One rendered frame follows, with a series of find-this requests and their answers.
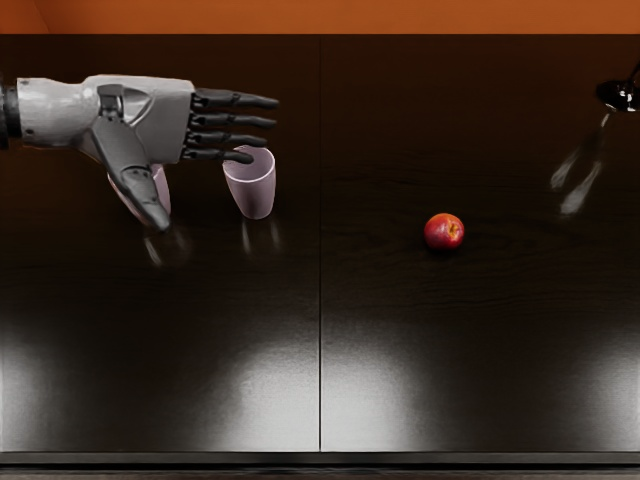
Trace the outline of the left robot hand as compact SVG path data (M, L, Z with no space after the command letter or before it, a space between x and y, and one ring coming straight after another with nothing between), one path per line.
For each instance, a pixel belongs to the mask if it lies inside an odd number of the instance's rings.
M238 146L263 147L262 137L235 127L269 129L273 119L247 114L278 100L225 89L198 88L174 78L89 76L80 83L19 78L0 85L0 149L12 139L31 148L71 148L102 165L117 193L143 223L164 232L170 213L153 175L181 160L250 164Z

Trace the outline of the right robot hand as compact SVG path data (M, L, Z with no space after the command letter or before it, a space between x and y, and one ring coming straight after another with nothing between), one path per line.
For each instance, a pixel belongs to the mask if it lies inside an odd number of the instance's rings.
M640 111L640 62L625 80L608 80L596 87L597 98L607 107L618 112Z

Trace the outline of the pink cup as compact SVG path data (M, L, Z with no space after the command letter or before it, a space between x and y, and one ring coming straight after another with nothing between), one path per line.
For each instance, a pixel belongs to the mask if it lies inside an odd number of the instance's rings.
M253 158L251 164L225 160L222 164L231 195L241 213L249 219L261 220L271 214L276 192L276 161L264 147L242 145L236 152Z
M170 190L166 178L166 174L164 168L160 164L154 164L151 166L152 178L154 180L158 198L168 214L171 214L171 198L170 198ZM135 206L117 189L115 183L112 181L110 176L107 176L109 184L121 200L121 202L127 207L129 212L139 220L143 225L149 226L149 223L144 219L141 213L135 208Z

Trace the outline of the red apple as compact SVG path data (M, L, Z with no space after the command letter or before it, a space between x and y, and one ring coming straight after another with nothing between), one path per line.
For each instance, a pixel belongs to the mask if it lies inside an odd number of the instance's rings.
M439 213L431 217L424 225L423 237L426 245L434 250L453 250L464 239L465 227L455 215Z

